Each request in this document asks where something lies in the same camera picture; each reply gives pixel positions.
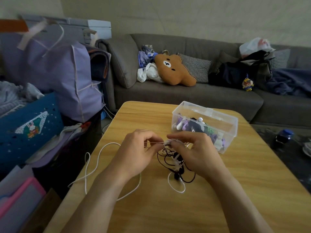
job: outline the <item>checkered cushion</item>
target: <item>checkered cushion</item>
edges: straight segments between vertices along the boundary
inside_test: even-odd
[[[290,49],[276,50],[274,56],[274,58],[270,59],[271,69],[286,68],[290,57]]]
[[[186,67],[189,74],[196,79],[197,83],[208,83],[208,69],[210,68],[212,62],[208,60],[193,58],[177,53],[182,60],[182,64]]]

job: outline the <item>wooden table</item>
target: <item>wooden table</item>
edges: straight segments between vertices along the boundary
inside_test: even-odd
[[[166,140],[176,107],[136,101],[124,103],[92,153],[88,172],[95,167],[103,145],[121,143],[127,133],[137,128],[153,130]],[[311,232],[309,193],[239,113],[219,111],[239,118],[238,135],[221,157],[264,219],[275,232]],[[118,148],[108,145],[103,150],[96,172],[88,177],[88,189]],[[116,203],[108,232],[229,232],[217,196],[203,178],[197,176],[186,184],[185,193],[180,194],[169,186],[168,173],[155,156],[142,172],[139,188]],[[138,176],[126,184],[120,196],[134,189],[137,183]],[[83,197],[84,181],[73,184],[45,233],[60,232]]]

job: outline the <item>embroidered patch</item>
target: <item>embroidered patch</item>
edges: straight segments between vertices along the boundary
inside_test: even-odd
[[[16,129],[15,133],[26,134],[28,138],[33,138],[35,135],[41,133],[47,115],[47,111],[39,114],[37,117]]]

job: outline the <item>blue storage bin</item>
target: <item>blue storage bin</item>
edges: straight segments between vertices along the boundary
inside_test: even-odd
[[[0,118],[0,172],[9,172],[64,128],[54,93]]]

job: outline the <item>navy blanket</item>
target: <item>navy blanket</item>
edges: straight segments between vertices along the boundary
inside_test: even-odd
[[[275,69],[267,81],[269,92],[311,98],[311,69]]]

